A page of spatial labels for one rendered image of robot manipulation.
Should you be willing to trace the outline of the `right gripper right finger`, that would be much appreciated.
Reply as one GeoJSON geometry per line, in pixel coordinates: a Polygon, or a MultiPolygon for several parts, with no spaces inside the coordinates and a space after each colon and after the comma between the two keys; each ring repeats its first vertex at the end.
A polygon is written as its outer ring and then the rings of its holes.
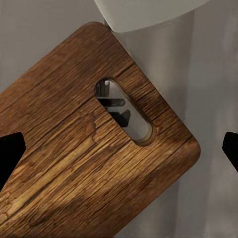
{"type": "Polygon", "coordinates": [[[226,132],[222,149],[235,169],[238,171],[238,134],[226,132]]]}

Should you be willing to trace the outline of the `cutting board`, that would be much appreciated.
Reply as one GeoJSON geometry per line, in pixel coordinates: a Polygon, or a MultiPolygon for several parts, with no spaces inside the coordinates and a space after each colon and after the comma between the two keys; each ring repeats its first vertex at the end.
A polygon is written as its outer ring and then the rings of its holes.
{"type": "Polygon", "coordinates": [[[113,238],[187,172],[198,141],[100,22],[82,25],[0,93],[0,137],[26,151],[0,191],[0,238],[113,238]],[[113,79],[151,123],[134,142],[95,95],[113,79]]]}

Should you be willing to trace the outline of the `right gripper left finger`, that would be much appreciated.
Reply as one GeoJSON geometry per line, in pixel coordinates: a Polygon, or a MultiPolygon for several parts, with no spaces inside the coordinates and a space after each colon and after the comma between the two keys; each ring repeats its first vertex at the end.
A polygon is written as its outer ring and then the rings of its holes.
{"type": "Polygon", "coordinates": [[[21,132],[0,137],[0,191],[26,151],[21,132]]]}

